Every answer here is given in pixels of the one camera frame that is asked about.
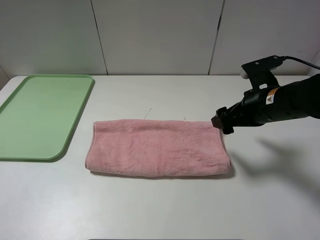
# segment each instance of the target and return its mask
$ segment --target white table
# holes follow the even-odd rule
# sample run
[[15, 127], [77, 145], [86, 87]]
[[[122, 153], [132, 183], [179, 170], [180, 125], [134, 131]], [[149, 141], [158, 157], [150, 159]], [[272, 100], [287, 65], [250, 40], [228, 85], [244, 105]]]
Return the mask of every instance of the white table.
[[[307, 77], [277, 78], [286, 85]], [[0, 104], [23, 79], [9, 81]], [[150, 180], [93, 175], [84, 164], [93, 122], [146, 115], [209, 121], [218, 108], [230, 107], [251, 89], [249, 80], [239, 76], [94, 79], [61, 160], [0, 162], [1, 240], [320, 238], [320, 120], [235, 128], [225, 137], [235, 176]]]

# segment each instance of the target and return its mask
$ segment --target green tray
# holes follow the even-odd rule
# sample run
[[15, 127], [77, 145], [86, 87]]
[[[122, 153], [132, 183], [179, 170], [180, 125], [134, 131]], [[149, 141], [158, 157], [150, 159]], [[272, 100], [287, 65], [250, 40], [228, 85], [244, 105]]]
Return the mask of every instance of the green tray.
[[89, 75], [26, 77], [0, 107], [0, 161], [58, 160], [94, 83]]

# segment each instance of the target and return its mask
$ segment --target black cable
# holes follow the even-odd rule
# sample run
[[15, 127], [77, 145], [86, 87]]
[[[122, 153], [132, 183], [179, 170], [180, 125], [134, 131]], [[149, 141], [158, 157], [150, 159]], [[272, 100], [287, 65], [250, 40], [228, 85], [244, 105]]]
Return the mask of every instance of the black cable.
[[320, 66], [314, 65], [314, 64], [312, 64], [310, 62], [301, 60], [301, 59], [293, 57], [293, 56], [281, 56], [281, 58], [282, 58], [283, 61], [287, 60], [287, 59], [290, 59], [290, 60], [294, 60], [294, 61], [297, 61], [299, 63], [305, 64], [305, 65], [308, 65], [309, 67], [312, 67], [312, 68], [320, 70]]

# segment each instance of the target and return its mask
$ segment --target folded towel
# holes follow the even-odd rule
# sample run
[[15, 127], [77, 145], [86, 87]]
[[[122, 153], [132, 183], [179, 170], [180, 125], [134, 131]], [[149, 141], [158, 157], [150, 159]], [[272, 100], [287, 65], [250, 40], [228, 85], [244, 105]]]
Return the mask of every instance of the folded towel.
[[143, 177], [224, 174], [230, 166], [221, 131], [202, 121], [97, 121], [85, 160], [93, 172]]

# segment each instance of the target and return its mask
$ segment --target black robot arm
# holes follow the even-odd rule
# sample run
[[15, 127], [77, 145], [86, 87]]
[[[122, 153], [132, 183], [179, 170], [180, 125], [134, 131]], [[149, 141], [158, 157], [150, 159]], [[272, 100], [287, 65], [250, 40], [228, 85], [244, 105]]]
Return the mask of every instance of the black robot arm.
[[234, 127], [258, 127], [308, 116], [320, 119], [320, 74], [280, 86], [271, 70], [287, 59], [320, 69], [295, 57], [275, 55], [242, 65], [244, 72], [241, 75], [250, 79], [252, 89], [230, 108], [218, 109], [211, 119], [213, 126], [222, 129], [224, 134], [231, 134]]

